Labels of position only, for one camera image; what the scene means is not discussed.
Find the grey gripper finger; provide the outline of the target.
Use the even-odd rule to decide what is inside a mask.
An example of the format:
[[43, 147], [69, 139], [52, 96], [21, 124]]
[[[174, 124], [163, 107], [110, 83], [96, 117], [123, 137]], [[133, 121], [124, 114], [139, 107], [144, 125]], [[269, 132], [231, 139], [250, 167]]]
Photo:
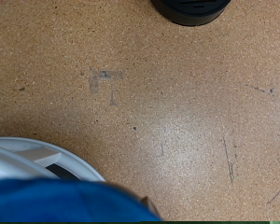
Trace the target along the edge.
[[141, 203], [156, 217], [161, 217], [154, 203], [148, 198], [148, 196], [141, 199]]

